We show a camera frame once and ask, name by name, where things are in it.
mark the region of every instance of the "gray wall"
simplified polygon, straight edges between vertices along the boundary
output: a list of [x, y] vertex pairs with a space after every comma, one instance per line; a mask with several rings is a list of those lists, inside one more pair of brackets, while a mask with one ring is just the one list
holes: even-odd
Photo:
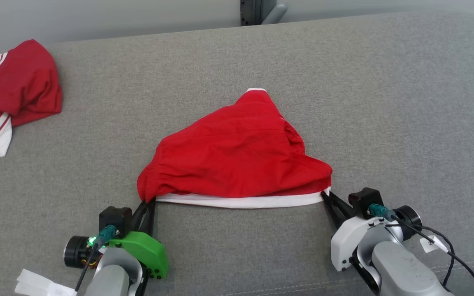
[[[284, 0], [283, 22], [455, 8], [474, 0]], [[0, 0], [0, 52], [26, 39], [58, 41], [224, 28], [239, 25], [239, 0]]]

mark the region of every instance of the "green plastic part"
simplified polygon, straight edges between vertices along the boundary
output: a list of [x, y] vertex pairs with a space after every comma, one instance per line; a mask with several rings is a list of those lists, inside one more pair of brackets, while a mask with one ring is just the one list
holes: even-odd
[[155, 278], [165, 277], [169, 264], [164, 246], [158, 240], [148, 234], [140, 231], [131, 231], [124, 238], [113, 238], [109, 241], [109, 246], [115, 247], [122, 244], [128, 253], [133, 255], [138, 261], [142, 262], [151, 269], [151, 274]]

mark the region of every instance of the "red garment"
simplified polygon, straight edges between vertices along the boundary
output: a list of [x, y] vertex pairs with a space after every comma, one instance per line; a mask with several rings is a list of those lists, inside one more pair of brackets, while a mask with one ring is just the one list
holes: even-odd
[[249, 90], [191, 126], [167, 136], [142, 171], [142, 200], [167, 193], [216, 197], [322, 191], [332, 168], [305, 155], [304, 143], [265, 90]]
[[56, 64], [42, 45], [29, 40], [0, 54], [0, 132], [10, 122], [17, 126], [60, 113], [61, 101]]

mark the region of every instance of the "green led light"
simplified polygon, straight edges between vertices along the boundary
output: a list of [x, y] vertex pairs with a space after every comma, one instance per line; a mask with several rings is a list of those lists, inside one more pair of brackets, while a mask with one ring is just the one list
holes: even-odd
[[95, 240], [96, 240], [96, 236], [93, 236], [92, 238], [89, 238], [89, 245], [91, 247], [93, 246]]

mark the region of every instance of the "gray fabric surface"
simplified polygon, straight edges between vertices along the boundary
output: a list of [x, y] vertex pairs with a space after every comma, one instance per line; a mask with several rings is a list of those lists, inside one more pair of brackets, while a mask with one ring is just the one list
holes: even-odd
[[[168, 134], [265, 88], [346, 197], [380, 189], [442, 231], [474, 268], [474, 16], [416, 12], [61, 43], [63, 111], [14, 129], [0, 158], [0, 296], [22, 268], [74, 287], [62, 251], [136, 180]], [[170, 272], [147, 295], [371, 293], [330, 262], [321, 204], [269, 210], [158, 205]], [[449, 258], [407, 246], [442, 278]], [[88, 275], [84, 285], [90, 281]], [[459, 265], [449, 288], [473, 295]]]

